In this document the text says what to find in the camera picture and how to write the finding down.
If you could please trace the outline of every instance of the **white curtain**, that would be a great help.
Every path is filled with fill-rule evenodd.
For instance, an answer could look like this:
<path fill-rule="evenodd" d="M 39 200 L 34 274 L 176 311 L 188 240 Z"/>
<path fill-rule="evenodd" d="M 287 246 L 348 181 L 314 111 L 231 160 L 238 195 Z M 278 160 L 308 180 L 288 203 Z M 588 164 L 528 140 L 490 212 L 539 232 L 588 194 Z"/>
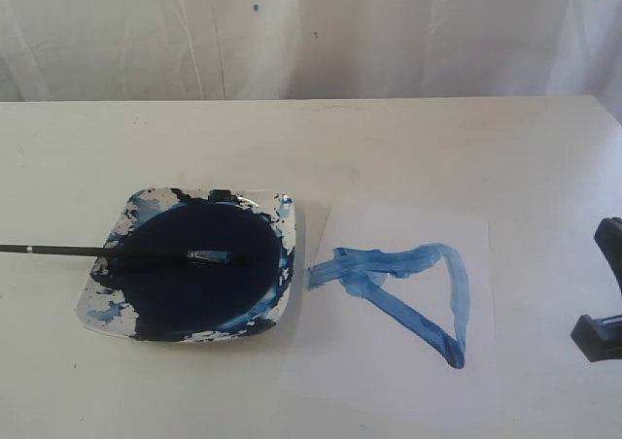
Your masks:
<path fill-rule="evenodd" d="M 622 0 L 0 0 L 0 100 L 596 94 Z"/>

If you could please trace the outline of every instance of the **black stand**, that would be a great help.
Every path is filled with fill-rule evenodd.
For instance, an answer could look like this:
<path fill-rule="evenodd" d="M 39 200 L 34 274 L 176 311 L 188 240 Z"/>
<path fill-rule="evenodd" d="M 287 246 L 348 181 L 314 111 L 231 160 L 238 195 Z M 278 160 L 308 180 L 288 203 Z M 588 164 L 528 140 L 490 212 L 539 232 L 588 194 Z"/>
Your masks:
<path fill-rule="evenodd" d="M 622 290 L 622 219 L 603 219 L 594 240 Z M 600 320 L 583 315 L 570 337 L 590 361 L 622 359 L 622 315 Z"/>

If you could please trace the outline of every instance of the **paper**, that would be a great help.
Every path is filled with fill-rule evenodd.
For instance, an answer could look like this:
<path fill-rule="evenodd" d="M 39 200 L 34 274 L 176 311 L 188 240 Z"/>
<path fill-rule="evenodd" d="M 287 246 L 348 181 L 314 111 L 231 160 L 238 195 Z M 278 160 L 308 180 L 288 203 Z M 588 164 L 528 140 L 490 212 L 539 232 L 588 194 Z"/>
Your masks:
<path fill-rule="evenodd" d="M 399 321 L 383 311 L 387 310 L 383 309 L 385 300 L 356 295 L 358 290 L 348 287 L 352 283 L 349 278 L 332 280 L 303 295 L 284 390 L 439 425 L 463 426 L 496 419 L 499 402 L 485 220 L 350 201 L 331 212 L 316 262 L 331 261 L 335 258 L 333 249 L 339 247 L 398 253 L 425 251 L 418 247 L 427 244 L 442 244 L 439 250 L 455 250 L 464 264 L 466 305 L 457 286 L 452 299 L 448 268 L 452 269 L 450 260 L 454 257 L 442 257 L 431 268 L 423 270 L 426 266 L 422 266 L 421 272 L 416 270 L 408 277 L 369 275 L 379 279 L 382 290 L 396 297 L 402 308 L 405 304 L 415 310 L 408 309 L 408 314 L 404 313 L 407 317 L 419 323 L 420 315 L 442 328 L 448 335 L 445 342 L 451 342 L 454 349 L 445 350 L 447 344 L 440 343 L 436 350 L 426 337 L 408 328 L 408 321 Z M 381 260 L 386 256 L 390 255 L 382 254 Z M 318 276 L 312 273 L 311 281 Z M 385 291 L 381 291 L 382 298 L 391 299 Z M 462 310 L 457 304 L 461 299 Z M 463 325 L 466 330 L 461 337 Z M 418 327 L 425 332 L 430 324 Z M 423 335 L 434 340 L 440 331 L 432 328 Z M 456 359 L 462 345 L 464 366 Z M 443 355 L 443 350 L 450 353 Z"/>

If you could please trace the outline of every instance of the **blue paint stroke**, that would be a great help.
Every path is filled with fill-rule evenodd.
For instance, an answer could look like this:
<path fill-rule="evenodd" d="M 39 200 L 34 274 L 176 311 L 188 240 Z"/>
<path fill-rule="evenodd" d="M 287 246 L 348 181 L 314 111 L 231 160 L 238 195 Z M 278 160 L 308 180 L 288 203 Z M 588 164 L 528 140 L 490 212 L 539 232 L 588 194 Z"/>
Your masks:
<path fill-rule="evenodd" d="M 91 310 L 87 314 L 96 320 L 103 321 L 104 323 L 108 324 L 112 322 L 113 318 L 121 317 L 121 308 L 122 308 L 122 303 L 114 303 L 112 301 L 109 301 L 107 310 L 104 310 L 104 311 Z"/>
<path fill-rule="evenodd" d="M 335 259 L 310 269 L 308 288 L 339 280 L 352 296 L 364 298 L 435 348 L 453 368 L 465 366 L 470 296 L 468 275 L 458 253 L 442 243 L 432 243 L 408 252 L 383 253 L 380 250 L 335 248 Z M 456 338 L 414 308 L 383 290 L 388 275 L 404 279 L 433 267 L 445 258 L 451 278 L 451 311 Z"/>

